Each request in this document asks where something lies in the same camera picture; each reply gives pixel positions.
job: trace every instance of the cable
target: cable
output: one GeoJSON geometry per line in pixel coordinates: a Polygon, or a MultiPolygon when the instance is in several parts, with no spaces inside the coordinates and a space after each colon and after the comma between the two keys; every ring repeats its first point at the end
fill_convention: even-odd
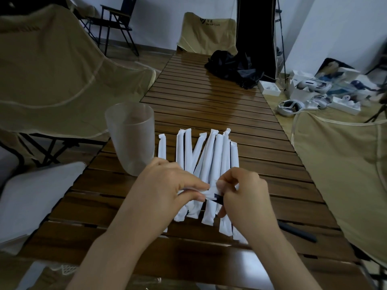
{"type": "Polygon", "coordinates": [[[283,32],[282,32],[282,18],[281,18],[281,8],[279,7],[279,0],[277,0],[277,3],[278,3],[278,10],[279,10],[279,25],[281,27],[282,54],[284,56],[284,72],[285,72],[285,85],[286,85],[285,47],[284,47],[284,35],[283,35],[283,32]]]}

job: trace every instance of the wooden tabletop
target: wooden tabletop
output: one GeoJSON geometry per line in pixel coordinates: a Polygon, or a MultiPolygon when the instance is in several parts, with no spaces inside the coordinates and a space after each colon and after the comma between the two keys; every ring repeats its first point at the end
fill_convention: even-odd
{"type": "MultiPolygon", "coordinates": [[[[240,167],[256,171],[268,182],[277,219],[317,236],[318,242],[311,243],[284,232],[323,289],[371,289],[351,246],[259,89],[245,90],[209,74],[204,68],[207,58],[176,53],[142,99],[155,112],[156,142],[158,134],[166,134],[167,159],[175,160],[180,128],[192,128],[193,146],[201,132],[231,128],[240,167]]],[[[121,167],[109,141],[20,255],[80,264],[92,242],[109,226],[134,181],[121,167]]],[[[135,273],[267,289],[270,282],[254,252],[219,233],[219,222],[216,217],[212,227],[202,224],[201,217],[172,221],[164,238],[157,238],[142,255],[135,273]]]]}

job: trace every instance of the folding chair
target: folding chair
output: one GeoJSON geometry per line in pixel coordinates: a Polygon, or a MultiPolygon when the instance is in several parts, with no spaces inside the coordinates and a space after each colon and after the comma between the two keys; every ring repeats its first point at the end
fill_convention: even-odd
{"type": "Polygon", "coordinates": [[[90,25],[99,25],[98,46],[101,43],[102,27],[108,28],[108,33],[106,35],[105,52],[104,52],[105,56],[106,56],[106,53],[108,51],[109,33],[110,33],[111,28],[121,30],[122,35],[125,38],[126,43],[128,44],[128,47],[133,51],[133,53],[136,56],[140,56],[140,54],[138,53],[138,50],[136,48],[136,45],[133,42],[132,36],[130,35],[130,31],[132,31],[132,29],[129,27],[129,21],[130,21],[130,18],[132,16],[132,12],[133,12],[135,3],[136,3],[136,0],[123,0],[121,10],[114,9],[114,8],[111,8],[111,7],[108,7],[105,5],[101,5],[101,7],[102,7],[101,18],[94,18],[94,17],[88,18],[89,26],[90,25]],[[106,20],[103,18],[104,10],[109,11],[109,20],[106,20]],[[126,32],[128,33],[129,38],[132,41],[133,48],[130,46],[128,39],[126,38],[123,30],[126,30],[126,32]]]}

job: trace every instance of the plastic cup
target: plastic cup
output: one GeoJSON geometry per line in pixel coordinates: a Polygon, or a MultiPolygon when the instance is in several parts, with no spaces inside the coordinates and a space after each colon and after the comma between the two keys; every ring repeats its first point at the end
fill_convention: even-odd
{"type": "Polygon", "coordinates": [[[143,103],[123,102],[105,112],[111,140],[123,169],[138,176],[154,156],[154,112],[143,103]]]}

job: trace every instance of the floor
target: floor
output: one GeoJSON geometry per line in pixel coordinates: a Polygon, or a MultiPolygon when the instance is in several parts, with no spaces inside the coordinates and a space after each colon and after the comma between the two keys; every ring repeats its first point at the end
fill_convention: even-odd
{"type": "MultiPolygon", "coordinates": [[[[109,46],[107,56],[114,62],[123,65],[125,67],[133,69],[151,68],[154,69],[159,75],[172,56],[170,54],[159,53],[155,51],[139,50],[140,56],[136,57],[133,52],[124,47],[109,46]]],[[[279,97],[265,96],[270,107],[275,110],[279,102],[286,99],[282,93],[279,97]]],[[[316,111],[316,115],[338,121],[346,122],[363,122],[379,109],[380,105],[373,104],[371,107],[363,108],[362,112],[358,116],[352,116],[334,109],[327,109],[323,111],[316,111]]],[[[279,123],[282,125],[285,133],[290,138],[291,126],[293,123],[292,118],[282,117],[276,115],[279,123]]],[[[99,140],[107,140],[108,135],[99,138],[99,140]]],[[[50,140],[35,138],[42,146],[48,148],[50,140]]],[[[44,156],[39,153],[33,146],[29,145],[32,152],[36,155],[37,159],[42,160],[44,156]]],[[[55,145],[54,151],[61,148],[61,142],[55,145]]],[[[62,163],[70,163],[74,161],[84,161],[88,164],[96,155],[99,146],[80,144],[80,147],[74,147],[66,150],[58,159],[62,163]]],[[[20,279],[31,265],[31,261],[15,258],[12,255],[4,252],[0,252],[0,288],[2,290],[13,290],[17,287],[20,279]]],[[[379,267],[373,262],[364,262],[370,273],[378,273],[379,267]]],[[[67,283],[71,280],[72,275],[64,276],[60,271],[53,271],[50,268],[45,268],[40,275],[35,286],[30,288],[31,290],[43,290],[43,289],[65,289],[67,283]]],[[[171,281],[171,280],[158,280],[150,277],[135,276],[131,279],[127,289],[215,289],[213,285],[196,285],[195,283],[171,281]]]]}

